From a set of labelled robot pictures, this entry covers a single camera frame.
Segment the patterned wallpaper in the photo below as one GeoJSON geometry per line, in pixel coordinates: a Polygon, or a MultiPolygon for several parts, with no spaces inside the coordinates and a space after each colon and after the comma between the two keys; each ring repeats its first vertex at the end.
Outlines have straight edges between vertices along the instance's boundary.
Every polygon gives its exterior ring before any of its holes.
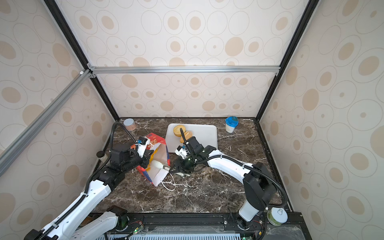
{"type": "Polygon", "coordinates": [[[39,0],[0,1],[0,154],[82,67],[39,0]]]}
{"type": "Polygon", "coordinates": [[[254,117],[274,73],[99,74],[120,117],[254,117]]]}
{"type": "Polygon", "coordinates": [[[384,1],[324,0],[261,125],[314,240],[383,239],[384,1]]]}
{"type": "Polygon", "coordinates": [[[78,197],[114,120],[86,80],[0,177],[0,239],[22,240],[78,197]]]}
{"type": "Polygon", "coordinates": [[[94,66],[279,65],[308,0],[58,0],[94,66]]]}

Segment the white tray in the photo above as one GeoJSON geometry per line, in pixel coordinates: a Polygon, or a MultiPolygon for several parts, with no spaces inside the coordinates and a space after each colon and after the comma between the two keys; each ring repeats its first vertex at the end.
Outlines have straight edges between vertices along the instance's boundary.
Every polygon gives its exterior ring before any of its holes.
{"type": "Polygon", "coordinates": [[[182,123],[171,123],[168,125],[166,143],[168,152],[175,152],[177,147],[183,146],[180,142],[180,137],[176,137],[173,134],[173,129],[177,125],[183,125],[187,131],[192,131],[193,136],[196,140],[206,147],[210,145],[217,149],[217,128],[215,125],[201,125],[201,124],[182,124],[182,123]]]}

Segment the marble tabletop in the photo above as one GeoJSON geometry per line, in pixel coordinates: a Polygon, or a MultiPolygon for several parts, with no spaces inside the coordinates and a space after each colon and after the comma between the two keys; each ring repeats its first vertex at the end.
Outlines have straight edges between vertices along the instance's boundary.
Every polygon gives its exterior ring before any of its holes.
{"type": "MultiPolygon", "coordinates": [[[[223,118],[135,118],[137,128],[132,135],[137,139],[153,132],[161,137],[166,136],[168,125],[210,124],[217,127],[218,149],[224,154],[244,162],[262,162],[269,169],[260,138],[253,119],[239,119],[239,125],[231,134],[225,131],[223,118]]],[[[132,140],[118,127],[114,134],[114,143],[132,144],[132,140]]],[[[170,154],[171,163],[177,158],[170,154]]],[[[126,209],[131,213],[144,212],[237,212],[245,201],[243,185],[226,173],[206,167],[201,172],[192,173],[190,177],[168,174],[162,184],[155,187],[137,170],[126,173],[125,179],[93,210],[104,212],[112,205],[126,209]]],[[[279,204],[281,199],[275,194],[271,203],[279,204]]]]}

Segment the round bread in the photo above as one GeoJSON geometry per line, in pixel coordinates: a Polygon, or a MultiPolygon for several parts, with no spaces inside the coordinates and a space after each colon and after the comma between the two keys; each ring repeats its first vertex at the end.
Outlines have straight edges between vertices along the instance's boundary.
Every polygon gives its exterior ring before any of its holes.
{"type": "Polygon", "coordinates": [[[180,128],[183,129],[183,132],[186,132],[186,128],[183,125],[177,125],[173,129],[173,134],[175,134],[177,137],[181,137],[180,128]]]}
{"type": "MultiPolygon", "coordinates": [[[[185,137],[186,140],[190,139],[192,136],[193,136],[193,134],[192,134],[191,131],[186,131],[186,132],[184,132],[184,137],[185,137]]],[[[183,137],[180,137],[180,142],[181,142],[181,143],[184,142],[183,137]]]]}

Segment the robotic arm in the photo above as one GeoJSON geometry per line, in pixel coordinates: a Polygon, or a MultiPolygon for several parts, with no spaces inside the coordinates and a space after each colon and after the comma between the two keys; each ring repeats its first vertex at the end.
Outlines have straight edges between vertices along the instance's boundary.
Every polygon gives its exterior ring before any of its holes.
{"type": "MultiPolygon", "coordinates": [[[[137,166],[146,168],[153,150],[147,150],[149,139],[139,137],[136,149],[127,145],[113,147],[113,135],[117,126],[123,127],[126,133],[136,143],[136,140],[120,123],[112,126],[110,137],[110,155],[103,165],[90,176],[84,192],[57,218],[44,226],[40,231],[31,230],[24,240],[94,240],[103,233],[114,229],[117,225],[123,230],[128,222],[127,211],[112,207],[96,220],[76,231],[80,223],[88,216],[96,205],[113,191],[125,178],[125,173],[137,166]]],[[[252,224],[255,215],[259,215],[267,206],[283,207],[287,196],[282,187],[276,183],[262,163],[251,164],[231,158],[212,146],[203,147],[195,137],[186,141],[184,146],[175,151],[179,158],[171,167],[170,173],[190,173],[198,164],[204,164],[233,176],[244,185],[246,201],[235,214],[234,220],[241,229],[247,229],[252,224]],[[283,197],[283,204],[269,205],[269,201],[278,189],[283,197]]]]}

